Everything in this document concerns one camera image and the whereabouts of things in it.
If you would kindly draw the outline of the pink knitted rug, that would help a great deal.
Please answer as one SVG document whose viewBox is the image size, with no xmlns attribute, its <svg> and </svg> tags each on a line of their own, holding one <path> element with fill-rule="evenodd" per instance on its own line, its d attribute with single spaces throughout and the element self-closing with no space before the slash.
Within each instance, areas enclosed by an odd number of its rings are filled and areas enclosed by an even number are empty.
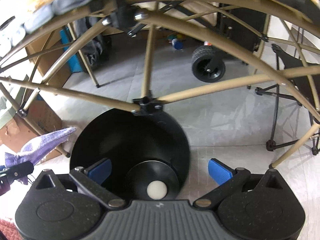
<svg viewBox="0 0 320 240">
<path fill-rule="evenodd" d="M 20 236 L 20 233 L 17 231 L 17 228 L 13 221 L 1 219 L 0 228 L 1 239 L 22 240 L 22 237 Z"/>
</svg>

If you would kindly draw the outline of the black round trash bin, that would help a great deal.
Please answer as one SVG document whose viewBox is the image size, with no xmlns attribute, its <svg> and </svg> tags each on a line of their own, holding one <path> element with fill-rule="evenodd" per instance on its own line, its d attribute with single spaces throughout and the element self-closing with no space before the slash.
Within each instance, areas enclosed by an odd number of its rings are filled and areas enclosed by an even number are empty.
<svg viewBox="0 0 320 240">
<path fill-rule="evenodd" d="M 111 109 L 92 120 L 78 136 L 69 166 L 88 167 L 108 158 L 111 175 L 103 186 L 124 200 L 150 200 L 146 188 L 154 180 L 168 188 L 164 200 L 175 199 L 189 172 L 190 147 L 179 123 L 163 111 L 134 115 Z"/>
</svg>

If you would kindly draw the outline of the tan folding camping table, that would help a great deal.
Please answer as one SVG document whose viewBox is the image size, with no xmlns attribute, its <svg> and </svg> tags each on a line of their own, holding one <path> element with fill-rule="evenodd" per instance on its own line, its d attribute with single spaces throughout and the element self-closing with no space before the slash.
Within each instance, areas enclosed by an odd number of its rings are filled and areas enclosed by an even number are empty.
<svg viewBox="0 0 320 240">
<path fill-rule="evenodd" d="M 101 95 L 132 101 L 138 96 L 143 76 L 146 37 L 129 39 L 114 35 L 110 61 L 98 75 L 107 81 Z M 199 87 L 191 72 L 191 55 L 199 43 L 188 38 L 180 51 L 163 38 L 155 43 L 152 92 L 163 96 L 171 92 Z M 71 125 L 83 129 L 107 106 L 81 99 L 57 96 L 50 103 Z M 190 163 L 206 163 L 217 158 L 240 166 L 264 168 L 285 150 L 269 152 L 265 141 L 271 131 L 274 98 L 258 96 L 245 86 L 178 101 L 164 106 L 182 127 L 189 141 Z"/>
</svg>

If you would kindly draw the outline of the purple towel cloth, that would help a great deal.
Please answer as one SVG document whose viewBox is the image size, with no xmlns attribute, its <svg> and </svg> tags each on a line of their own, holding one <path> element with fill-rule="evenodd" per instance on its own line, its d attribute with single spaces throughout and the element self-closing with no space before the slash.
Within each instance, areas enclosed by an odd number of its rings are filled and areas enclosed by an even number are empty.
<svg viewBox="0 0 320 240">
<path fill-rule="evenodd" d="M 66 142 L 75 131 L 75 127 L 68 127 L 31 139 L 17 154 L 4 154 L 4 167 L 9 168 L 26 161 L 30 161 L 35 166 L 57 146 Z M 28 183 L 26 178 L 18 181 L 24 185 Z"/>
</svg>

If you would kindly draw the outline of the black folding camp chair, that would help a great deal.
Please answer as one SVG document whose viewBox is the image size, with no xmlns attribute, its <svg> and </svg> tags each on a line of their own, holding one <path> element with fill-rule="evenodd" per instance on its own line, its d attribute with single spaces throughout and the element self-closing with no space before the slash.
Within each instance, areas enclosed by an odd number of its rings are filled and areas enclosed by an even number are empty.
<svg viewBox="0 0 320 240">
<path fill-rule="evenodd" d="M 296 58 L 287 52 L 285 52 L 279 45 L 273 43 L 272 44 L 272 50 L 276 54 L 276 67 L 279 69 L 279 61 L 282 61 L 284 64 L 285 69 L 293 69 L 302 66 L 302 61 L 299 58 Z M 290 80 L 293 85 L 310 101 L 311 104 L 315 104 L 314 99 L 313 99 L 313 94 L 311 90 L 311 86 L 309 83 L 309 80 L 306 76 L 302 77 L 294 77 L 293 79 Z M 286 95 L 286 94 L 281 94 L 279 85 L 272 85 L 266 88 L 260 88 L 257 87 L 255 89 L 255 93 L 257 95 L 270 95 L 274 96 L 276 98 L 275 101 L 275 107 L 274 107 L 274 114 L 273 114 L 273 125 L 272 125 L 272 131 L 271 131 L 271 136 L 270 139 L 266 142 L 266 149 L 268 151 L 274 151 L 279 148 L 283 148 L 286 146 L 291 146 L 295 144 L 297 141 L 290 141 L 286 142 L 283 144 L 277 144 L 274 141 L 274 135 L 276 132 L 276 125 L 277 125 L 277 118 L 278 118 L 278 109 L 279 109 L 279 99 L 284 98 L 292 101 L 297 101 L 293 96 L 291 95 Z"/>
</svg>

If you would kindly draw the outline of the white ball in bin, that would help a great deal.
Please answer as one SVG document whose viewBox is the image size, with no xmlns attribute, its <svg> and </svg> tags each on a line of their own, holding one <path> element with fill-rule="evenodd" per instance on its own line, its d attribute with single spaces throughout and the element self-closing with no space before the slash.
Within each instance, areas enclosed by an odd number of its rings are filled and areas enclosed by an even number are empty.
<svg viewBox="0 0 320 240">
<path fill-rule="evenodd" d="M 150 182 L 146 188 L 147 195 L 153 200 L 163 199 L 168 192 L 166 184 L 160 180 Z"/>
</svg>

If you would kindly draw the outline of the cardboard box with liner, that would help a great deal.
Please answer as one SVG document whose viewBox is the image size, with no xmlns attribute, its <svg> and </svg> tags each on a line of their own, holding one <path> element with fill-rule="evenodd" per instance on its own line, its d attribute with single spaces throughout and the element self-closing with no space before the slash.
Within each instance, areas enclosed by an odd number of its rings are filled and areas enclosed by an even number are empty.
<svg viewBox="0 0 320 240">
<path fill-rule="evenodd" d="M 40 95 L 31 104 L 28 116 L 44 133 L 62 128 L 61 118 Z M 29 140 L 37 136 L 38 133 L 16 114 L 12 104 L 1 94 L 1 145 L 7 146 L 11 152 L 18 153 Z"/>
</svg>

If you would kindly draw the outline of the blue white can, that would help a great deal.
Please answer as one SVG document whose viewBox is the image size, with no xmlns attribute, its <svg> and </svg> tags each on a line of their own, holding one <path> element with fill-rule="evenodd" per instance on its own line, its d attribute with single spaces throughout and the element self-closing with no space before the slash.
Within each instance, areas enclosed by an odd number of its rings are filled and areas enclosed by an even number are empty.
<svg viewBox="0 0 320 240">
<path fill-rule="evenodd" d="M 183 49 L 183 42 L 179 40 L 178 38 L 174 38 L 171 40 L 171 45 L 175 50 L 181 50 Z"/>
</svg>

